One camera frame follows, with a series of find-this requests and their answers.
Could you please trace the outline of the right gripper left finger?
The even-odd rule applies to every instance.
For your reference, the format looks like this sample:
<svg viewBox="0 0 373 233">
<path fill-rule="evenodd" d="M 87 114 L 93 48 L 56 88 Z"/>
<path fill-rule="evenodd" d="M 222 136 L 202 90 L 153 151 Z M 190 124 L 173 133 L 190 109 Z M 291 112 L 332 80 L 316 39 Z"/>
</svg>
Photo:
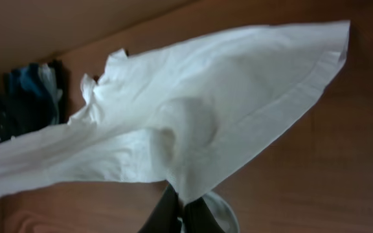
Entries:
<svg viewBox="0 0 373 233">
<path fill-rule="evenodd" d="M 180 233 L 178 216 L 178 196 L 169 184 L 139 233 Z"/>
</svg>

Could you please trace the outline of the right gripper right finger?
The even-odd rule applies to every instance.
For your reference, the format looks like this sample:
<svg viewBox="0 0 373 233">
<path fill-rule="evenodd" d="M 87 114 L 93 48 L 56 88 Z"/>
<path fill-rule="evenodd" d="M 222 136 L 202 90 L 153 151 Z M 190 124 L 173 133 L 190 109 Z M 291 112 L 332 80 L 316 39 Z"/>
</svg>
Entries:
<svg viewBox="0 0 373 233">
<path fill-rule="evenodd" d="M 184 207 L 183 223 L 186 233 L 224 233 L 202 197 Z"/>
</svg>

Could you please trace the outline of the white polo shirt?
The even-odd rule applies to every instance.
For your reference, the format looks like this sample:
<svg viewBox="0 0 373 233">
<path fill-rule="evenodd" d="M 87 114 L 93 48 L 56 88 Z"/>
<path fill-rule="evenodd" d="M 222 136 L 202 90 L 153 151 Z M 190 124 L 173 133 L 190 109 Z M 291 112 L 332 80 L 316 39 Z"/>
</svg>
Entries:
<svg viewBox="0 0 373 233">
<path fill-rule="evenodd" d="M 240 227 L 213 189 L 301 118 L 343 68 L 349 21 L 248 26 L 128 56 L 84 76 L 64 124 L 0 144 L 0 197 L 65 182 L 167 181 Z"/>
</svg>

